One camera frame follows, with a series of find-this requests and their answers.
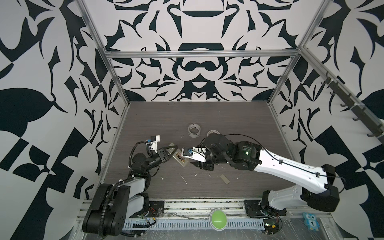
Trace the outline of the AAA battery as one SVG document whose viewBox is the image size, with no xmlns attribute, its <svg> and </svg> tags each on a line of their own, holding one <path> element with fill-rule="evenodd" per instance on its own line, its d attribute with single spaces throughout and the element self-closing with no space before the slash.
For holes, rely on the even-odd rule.
<svg viewBox="0 0 384 240">
<path fill-rule="evenodd" d="M 177 157 L 180 161 L 182 161 L 182 162 L 185 161 L 184 158 L 182 157 L 182 155 L 179 154 L 179 153 L 176 154 L 176 157 Z"/>
</svg>

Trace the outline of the remote battery cover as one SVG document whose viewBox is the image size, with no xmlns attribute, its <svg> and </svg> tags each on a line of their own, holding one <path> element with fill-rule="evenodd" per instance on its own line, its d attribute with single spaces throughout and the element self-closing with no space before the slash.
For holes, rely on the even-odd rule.
<svg viewBox="0 0 384 240">
<path fill-rule="evenodd" d="M 228 185 L 230 183 L 230 180 L 225 175 L 220 175 L 220 179 Z"/>
</svg>

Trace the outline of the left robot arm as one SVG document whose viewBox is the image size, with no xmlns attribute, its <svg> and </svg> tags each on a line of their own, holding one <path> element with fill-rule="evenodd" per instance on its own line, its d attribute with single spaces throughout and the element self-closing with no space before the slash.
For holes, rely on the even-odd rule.
<svg viewBox="0 0 384 240">
<path fill-rule="evenodd" d="M 178 146 L 167 146 L 148 156 L 135 154 L 134 146 L 129 155 L 130 173 L 126 179 L 114 184 L 100 184 L 84 217 L 84 233 L 96 234 L 100 240 L 107 236 L 124 235 L 123 228 L 127 217 L 146 214 L 150 207 L 148 194 L 153 175 L 152 169 L 169 161 L 177 152 Z"/>
</svg>

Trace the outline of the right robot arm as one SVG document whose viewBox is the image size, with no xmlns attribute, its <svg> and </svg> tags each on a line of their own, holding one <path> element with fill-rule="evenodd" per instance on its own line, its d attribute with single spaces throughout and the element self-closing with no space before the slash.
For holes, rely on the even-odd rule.
<svg viewBox="0 0 384 240">
<path fill-rule="evenodd" d="M 263 209 L 282 211 L 308 205 L 332 213 L 340 203 L 341 190 L 334 185 L 338 178 L 334 166 L 314 167 L 290 160 L 269 151 L 255 139 L 234 143 L 225 135 L 210 134 L 187 152 L 201 169 L 213 171 L 215 165 L 228 164 L 239 171 L 269 174 L 294 184 L 279 191 L 264 191 Z"/>
</svg>

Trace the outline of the clear tape roll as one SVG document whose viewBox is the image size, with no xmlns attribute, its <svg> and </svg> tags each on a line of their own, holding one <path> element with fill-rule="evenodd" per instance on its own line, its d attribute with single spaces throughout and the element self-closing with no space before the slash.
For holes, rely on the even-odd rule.
<svg viewBox="0 0 384 240">
<path fill-rule="evenodd" d="M 188 135 L 193 139 L 198 138 L 201 135 L 201 126 L 196 123 L 190 124 L 188 126 Z"/>
</svg>

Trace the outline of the beige masking tape roll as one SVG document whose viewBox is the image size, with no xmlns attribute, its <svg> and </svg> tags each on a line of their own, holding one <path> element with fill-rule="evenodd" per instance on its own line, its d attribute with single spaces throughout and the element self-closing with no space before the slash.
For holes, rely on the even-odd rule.
<svg viewBox="0 0 384 240">
<path fill-rule="evenodd" d="M 210 131 L 207 132 L 207 137 L 209 135 L 212 135 L 212 134 L 220 135 L 221 133 L 219 131 L 217 131 L 217 130 L 210 130 Z"/>
</svg>

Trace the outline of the green push button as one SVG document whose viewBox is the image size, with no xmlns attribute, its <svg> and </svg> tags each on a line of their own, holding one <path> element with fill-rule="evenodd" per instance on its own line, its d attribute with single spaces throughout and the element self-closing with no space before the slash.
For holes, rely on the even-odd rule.
<svg viewBox="0 0 384 240">
<path fill-rule="evenodd" d="M 222 210 L 214 209 L 210 213 L 209 222 L 212 229 L 223 231 L 228 225 L 228 217 Z"/>
</svg>

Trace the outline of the small electronics board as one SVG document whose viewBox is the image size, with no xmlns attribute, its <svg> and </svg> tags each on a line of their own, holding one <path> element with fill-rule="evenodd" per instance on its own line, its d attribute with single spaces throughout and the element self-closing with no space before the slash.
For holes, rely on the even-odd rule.
<svg viewBox="0 0 384 240">
<path fill-rule="evenodd" d="M 263 219 L 264 230 L 262 232 L 266 235 L 273 236 L 277 234 L 283 226 L 283 221 L 279 218 L 277 219 Z"/>
</svg>

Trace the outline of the blue owl number tag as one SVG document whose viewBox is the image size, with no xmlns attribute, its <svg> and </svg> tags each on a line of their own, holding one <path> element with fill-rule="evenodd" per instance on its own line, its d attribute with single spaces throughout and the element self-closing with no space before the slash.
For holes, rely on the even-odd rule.
<svg viewBox="0 0 384 240">
<path fill-rule="evenodd" d="M 303 213 L 304 224 L 310 231 L 318 232 L 320 224 L 317 221 L 317 217 L 311 213 Z"/>
</svg>

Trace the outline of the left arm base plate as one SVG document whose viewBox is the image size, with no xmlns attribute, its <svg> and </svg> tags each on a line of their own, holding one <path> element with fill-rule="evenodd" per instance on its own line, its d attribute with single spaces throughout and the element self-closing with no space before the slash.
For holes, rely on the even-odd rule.
<svg viewBox="0 0 384 240">
<path fill-rule="evenodd" d="M 149 206 L 145 208 L 147 218 L 158 218 L 164 215 L 164 201 L 149 201 Z"/>
</svg>

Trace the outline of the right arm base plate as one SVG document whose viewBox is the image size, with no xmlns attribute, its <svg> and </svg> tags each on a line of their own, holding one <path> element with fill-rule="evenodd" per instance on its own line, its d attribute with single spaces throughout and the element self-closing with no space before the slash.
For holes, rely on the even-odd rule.
<svg viewBox="0 0 384 240">
<path fill-rule="evenodd" d="M 287 210 L 276 210 L 272 208 L 267 200 L 245 200 L 246 214 L 250 218 L 274 218 L 275 216 L 286 216 Z"/>
</svg>

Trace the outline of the black wall hook rail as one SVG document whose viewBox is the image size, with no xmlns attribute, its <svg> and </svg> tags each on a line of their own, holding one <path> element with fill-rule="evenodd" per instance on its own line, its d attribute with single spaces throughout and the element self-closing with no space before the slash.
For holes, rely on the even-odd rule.
<svg viewBox="0 0 384 240">
<path fill-rule="evenodd" d="M 331 96 L 337 96 L 343 103 L 342 108 L 352 111 L 355 117 L 353 121 L 362 122 L 363 125 L 370 131 L 367 134 L 369 138 L 376 138 L 384 145 L 384 123 L 364 104 L 346 85 L 336 77 L 326 72 L 326 78 L 322 82 L 331 89 Z"/>
</svg>

